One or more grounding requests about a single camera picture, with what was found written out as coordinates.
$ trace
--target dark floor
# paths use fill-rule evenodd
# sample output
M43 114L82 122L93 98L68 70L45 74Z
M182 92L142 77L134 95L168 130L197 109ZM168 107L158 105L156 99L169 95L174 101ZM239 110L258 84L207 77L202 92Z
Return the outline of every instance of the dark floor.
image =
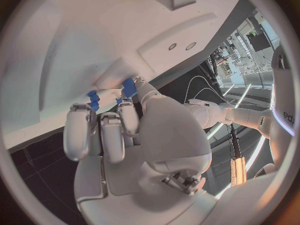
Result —
M196 75L204 76L198 67L159 91L183 103L189 81ZM203 78L195 78L191 82L187 99L194 98L197 92L206 87L208 85ZM222 101L210 90L204 90L197 98L218 104ZM141 112L141 106L137 104L136 107ZM69 225L86 224L74 199L73 185L77 162L65 156L63 132L15 151L11 157L26 185L45 207Z

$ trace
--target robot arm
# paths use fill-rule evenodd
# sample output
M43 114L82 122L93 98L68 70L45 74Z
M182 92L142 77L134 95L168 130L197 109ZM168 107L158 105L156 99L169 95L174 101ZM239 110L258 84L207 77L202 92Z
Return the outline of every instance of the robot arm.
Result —
M203 129L211 128L217 122L231 124L232 122L258 130L267 139L270 138L272 111L256 111L235 108L234 105L211 101L190 99L184 106L195 116Z

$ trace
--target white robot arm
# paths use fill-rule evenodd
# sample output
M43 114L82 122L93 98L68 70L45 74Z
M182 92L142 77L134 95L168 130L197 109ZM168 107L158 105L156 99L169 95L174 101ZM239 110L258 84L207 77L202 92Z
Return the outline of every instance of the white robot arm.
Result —
M256 111L245 108L235 108L234 105L211 101L190 99L184 106L195 116L203 129L211 128L217 122L231 124L232 122L258 130L261 135L270 138L272 111Z

